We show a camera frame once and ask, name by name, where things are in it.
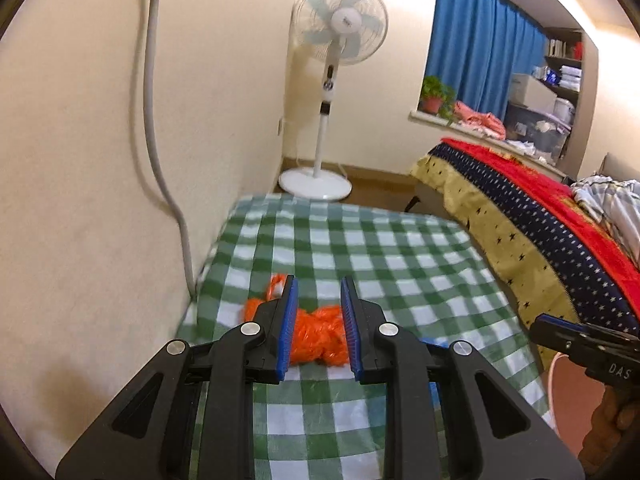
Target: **baseboard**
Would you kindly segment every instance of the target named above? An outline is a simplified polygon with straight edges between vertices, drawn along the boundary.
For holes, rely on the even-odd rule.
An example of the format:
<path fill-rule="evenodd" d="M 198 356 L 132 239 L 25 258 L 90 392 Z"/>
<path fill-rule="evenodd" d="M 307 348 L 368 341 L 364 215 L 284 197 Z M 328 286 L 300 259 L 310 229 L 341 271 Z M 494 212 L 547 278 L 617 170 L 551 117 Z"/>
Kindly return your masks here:
<path fill-rule="evenodd" d="M 280 174 L 284 170 L 284 160 L 285 160 L 284 157 L 280 158 L 280 165 L 278 166 L 278 169 L 276 170 L 276 175 L 273 177 L 273 181 L 271 182 L 270 192 L 277 191 L 278 189 L 278 179 L 280 178 Z"/>
<path fill-rule="evenodd" d="M 284 157 L 282 159 L 282 171 L 291 170 L 298 166 L 304 166 L 306 168 L 312 167 L 314 162 L 312 160 L 306 160 L 300 158 Z M 349 166 L 348 164 L 342 164 L 344 171 L 349 178 L 356 178 L 359 180 L 372 180 L 377 183 L 391 184 L 393 186 L 415 186 L 417 180 L 408 174 L 391 173 L 389 171 L 372 170 L 370 168 L 360 168 L 358 166 Z M 323 162 L 322 168 L 324 170 L 335 171 L 335 173 L 341 173 L 340 167 L 334 162 Z"/>

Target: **blue gripper pad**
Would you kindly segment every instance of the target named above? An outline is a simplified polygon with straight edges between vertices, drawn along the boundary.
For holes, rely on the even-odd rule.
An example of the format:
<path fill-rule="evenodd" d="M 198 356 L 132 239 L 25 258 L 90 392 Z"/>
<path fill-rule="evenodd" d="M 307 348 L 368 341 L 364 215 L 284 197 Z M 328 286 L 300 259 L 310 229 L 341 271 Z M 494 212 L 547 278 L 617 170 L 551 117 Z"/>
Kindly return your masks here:
<path fill-rule="evenodd" d="M 296 312 L 298 311 L 298 280 L 293 278 L 289 293 L 286 294 L 286 306 L 282 316 L 282 326 L 278 336 L 278 357 L 276 361 L 276 375 L 278 380 L 284 380 L 284 374 L 289 369 L 291 357 L 291 343 L 293 341 L 293 329 L 296 324 Z"/>
<path fill-rule="evenodd" d="M 342 307 L 342 322 L 344 323 L 344 333 L 349 350 L 349 364 L 356 381 L 359 381 L 362 378 L 363 369 L 360 355 L 360 333 L 358 332 L 353 302 L 351 301 L 346 278 L 343 278 L 340 282 L 340 305 Z"/>
<path fill-rule="evenodd" d="M 550 316 L 549 314 L 540 314 L 536 318 L 536 320 L 551 323 L 552 325 L 566 328 L 567 330 L 575 330 L 576 332 L 587 332 L 585 327 L 580 324 L 572 323 L 571 321 L 567 321 L 565 319 L 559 319 L 559 317 Z"/>

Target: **bed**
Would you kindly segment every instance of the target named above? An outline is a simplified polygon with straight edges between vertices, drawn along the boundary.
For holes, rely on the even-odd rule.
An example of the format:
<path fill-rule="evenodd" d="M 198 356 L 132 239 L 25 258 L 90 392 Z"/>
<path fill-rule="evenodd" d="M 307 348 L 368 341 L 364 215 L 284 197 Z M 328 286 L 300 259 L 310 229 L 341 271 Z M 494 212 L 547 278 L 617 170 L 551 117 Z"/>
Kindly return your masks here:
<path fill-rule="evenodd" d="M 388 320 L 436 342 L 470 341 L 551 422 L 518 318 L 455 222 L 281 195 L 241 200 L 178 336 L 220 338 L 278 272 L 298 277 L 307 310 L 338 303 L 339 279 L 350 274 Z M 279 386 L 254 386 L 256 478 L 379 479 L 384 425 L 384 386 L 355 383 L 348 366 L 292 367 Z"/>
<path fill-rule="evenodd" d="M 412 169 L 472 235 L 528 326 L 543 312 L 638 335 L 640 273 L 568 186 L 486 147 L 443 139 Z M 540 349 L 545 365 L 552 352 Z"/>

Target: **red blanket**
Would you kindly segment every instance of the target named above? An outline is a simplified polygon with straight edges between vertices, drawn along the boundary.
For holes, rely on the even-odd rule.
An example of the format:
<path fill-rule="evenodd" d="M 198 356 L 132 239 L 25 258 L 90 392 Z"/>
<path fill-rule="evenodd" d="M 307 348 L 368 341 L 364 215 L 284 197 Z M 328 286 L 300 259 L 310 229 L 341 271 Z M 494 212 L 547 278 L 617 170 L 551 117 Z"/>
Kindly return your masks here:
<path fill-rule="evenodd" d="M 556 216 L 593 253 L 640 318 L 640 272 L 604 229 L 580 212 L 568 186 L 484 146 L 449 138 L 442 142 L 484 162 Z"/>

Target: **white cable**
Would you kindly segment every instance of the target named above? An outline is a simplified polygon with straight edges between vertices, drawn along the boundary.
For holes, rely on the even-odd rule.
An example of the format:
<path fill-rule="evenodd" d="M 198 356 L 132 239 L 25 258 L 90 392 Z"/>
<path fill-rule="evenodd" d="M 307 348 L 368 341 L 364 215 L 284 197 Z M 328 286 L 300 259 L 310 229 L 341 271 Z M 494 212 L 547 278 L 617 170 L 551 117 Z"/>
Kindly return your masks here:
<path fill-rule="evenodd" d="M 344 171 L 342 164 L 340 164 L 340 162 L 338 162 L 337 164 L 338 164 L 338 169 L 340 170 L 340 173 L 342 173 L 342 176 L 348 180 L 349 177 L 347 176 L 347 172 Z"/>
<path fill-rule="evenodd" d="M 158 30 L 158 6 L 160 0 L 149 0 L 149 17 L 146 26 L 145 67 L 142 83 L 142 107 L 145 122 L 146 150 L 149 154 L 149 162 L 153 171 L 160 193 L 164 197 L 180 229 L 180 242 L 182 244 L 182 262 L 184 264 L 184 277 L 187 281 L 187 289 L 193 300 L 196 295 L 193 279 L 193 267 L 191 266 L 191 248 L 189 245 L 189 233 L 187 223 L 180 207 L 171 196 L 169 188 L 162 174 L 158 146 L 156 144 L 156 130 L 154 128 L 154 63 L 156 60 L 156 35 Z"/>

